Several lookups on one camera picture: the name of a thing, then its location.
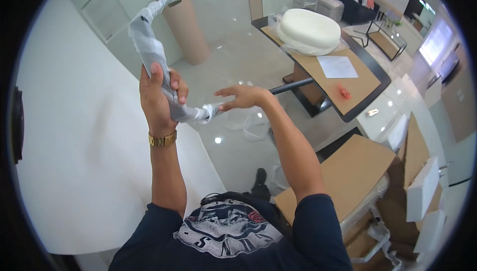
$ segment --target person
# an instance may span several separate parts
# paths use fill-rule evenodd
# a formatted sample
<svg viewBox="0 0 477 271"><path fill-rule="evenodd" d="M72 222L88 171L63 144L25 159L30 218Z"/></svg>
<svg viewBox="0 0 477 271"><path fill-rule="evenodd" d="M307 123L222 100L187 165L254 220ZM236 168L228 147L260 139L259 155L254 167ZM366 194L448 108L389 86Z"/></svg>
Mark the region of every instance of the person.
<svg viewBox="0 0 477 271"><path fill-rule="evenodd" d="M151 72L149 78L142 67L141 107L150 136L167 137L176 131L177 122L170 118L161 92L160 65L153 63ZM188 88L175 70L170 85L184 104ZM267 115L297 200L292 234L283 229L277 208L253 194L208 196L184 219L187 193L176 144L151 146L152 202L109 270L352 270L318 158L275 96L245 85L215 95L235 96L220 106L221 111L258 106ZM260 174L257 180L264 182Z"/></svg>

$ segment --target black sofa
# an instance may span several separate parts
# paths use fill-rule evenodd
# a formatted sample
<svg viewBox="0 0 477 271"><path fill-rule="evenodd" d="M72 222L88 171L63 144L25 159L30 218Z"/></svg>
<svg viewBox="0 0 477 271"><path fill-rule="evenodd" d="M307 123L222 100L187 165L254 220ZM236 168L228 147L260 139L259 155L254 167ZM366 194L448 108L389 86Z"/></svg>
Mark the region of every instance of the black sofa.
<svg viewBox="0 0 477 271"><path fill-rule="evenodd" d="M344 4L342 20L351 25L372 21L376 18L379 11L379 5L376 3L374 3L374 9L369 9L361 6L362 0L358 0L359 3L356 3L355 0L340 1Z"/></svg>

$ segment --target plastic-wrapped pipe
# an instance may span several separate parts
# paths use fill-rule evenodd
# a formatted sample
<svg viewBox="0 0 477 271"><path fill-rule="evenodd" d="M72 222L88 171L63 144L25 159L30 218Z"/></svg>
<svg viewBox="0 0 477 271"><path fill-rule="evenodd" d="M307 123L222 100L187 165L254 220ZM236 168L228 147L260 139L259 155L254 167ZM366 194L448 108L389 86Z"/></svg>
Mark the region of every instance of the plastic-wrapped pipe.
<svg viewBox="0 0 477 271"><path fill-rule="evenodd" d="M151 28L154 17L161 13L166 5L175 1L178 0L154 1L139 11L129 24L129 36L133 40L149 76L151 76L151 64L153 62L161 65L164 72L162 92L169 101L171 118L179 122L199 121L200 123L207 123L212 117L220 113L218 110L220 104L204 105L203 108L190 108L179 103L177 92L170 86L170 69L165 59L164 47L156 39Z"/></svg>

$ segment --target paper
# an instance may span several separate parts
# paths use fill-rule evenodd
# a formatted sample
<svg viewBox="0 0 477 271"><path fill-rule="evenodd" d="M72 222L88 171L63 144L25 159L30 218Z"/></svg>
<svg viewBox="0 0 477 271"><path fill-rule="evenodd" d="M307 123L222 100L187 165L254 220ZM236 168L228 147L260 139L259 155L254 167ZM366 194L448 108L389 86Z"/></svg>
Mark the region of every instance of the paper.
<svg viewBox="0 0 477 271"><path fill-rule="evenodd" d="M355 68L348 57L344 56L317 56L319 65L326 78L354 78L358 77Z"/></svg>

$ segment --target gold watch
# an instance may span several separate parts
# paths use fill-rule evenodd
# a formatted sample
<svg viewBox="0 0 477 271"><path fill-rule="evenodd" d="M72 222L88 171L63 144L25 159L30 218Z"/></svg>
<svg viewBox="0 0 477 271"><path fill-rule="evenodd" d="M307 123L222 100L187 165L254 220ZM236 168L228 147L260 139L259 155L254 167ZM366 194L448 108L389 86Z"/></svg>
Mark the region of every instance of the gold watch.
<svg viewBox="0 0 477 271"><path fill-rule="evenodd" d="M173 134L168 135L167 137L152 137L151 134L149 134L149 144L151 146L170 146L172 145L177 139L177 130L174 131Z"/></svg>

